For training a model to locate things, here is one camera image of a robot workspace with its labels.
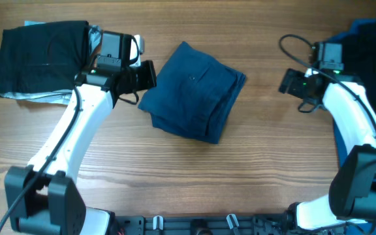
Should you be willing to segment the dark blue shorts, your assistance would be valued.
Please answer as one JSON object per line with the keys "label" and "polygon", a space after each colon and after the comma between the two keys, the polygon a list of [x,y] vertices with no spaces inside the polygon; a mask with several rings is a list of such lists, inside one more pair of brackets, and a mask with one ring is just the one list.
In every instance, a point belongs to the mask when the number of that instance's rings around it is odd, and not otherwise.
{"label": "dark blue shorts", "polygon": [[218,144],[245,81],[244,73],[182,42],[138,107],[156,128]]}

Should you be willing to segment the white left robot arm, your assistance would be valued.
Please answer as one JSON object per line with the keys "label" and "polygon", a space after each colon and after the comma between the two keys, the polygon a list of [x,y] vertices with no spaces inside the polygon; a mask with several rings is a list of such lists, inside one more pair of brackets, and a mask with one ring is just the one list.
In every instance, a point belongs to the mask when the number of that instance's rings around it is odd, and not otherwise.
{"label": "white left robot arm", "polygon": [[9,168],[5,179],[7,212],[0,221],[25,234],[119,234],[112,211],[91,208],[76,180],[86,151],[103,121],[126,95],[155,87],[150,60],[142,61],[144,39],[103,31],[101,52],[66,75],[49,70],[71,87],[65,112],[41,149],[25,167]]}

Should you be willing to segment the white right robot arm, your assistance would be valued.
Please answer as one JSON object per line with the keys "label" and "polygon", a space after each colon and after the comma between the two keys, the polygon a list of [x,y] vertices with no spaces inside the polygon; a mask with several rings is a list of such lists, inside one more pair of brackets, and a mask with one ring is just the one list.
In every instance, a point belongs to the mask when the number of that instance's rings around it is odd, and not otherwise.
{"label": "white right robot arm", "polygon": [[288,69],[279,91],[302,100],[301,113],[328,111],[336,123],[345,160],[327,195],[290,207],[289,228],[318,232],[369,223],[376,228],[376,114],[360,77],[345,72],[342,45],[310,44],[313,55],[305,72]]}

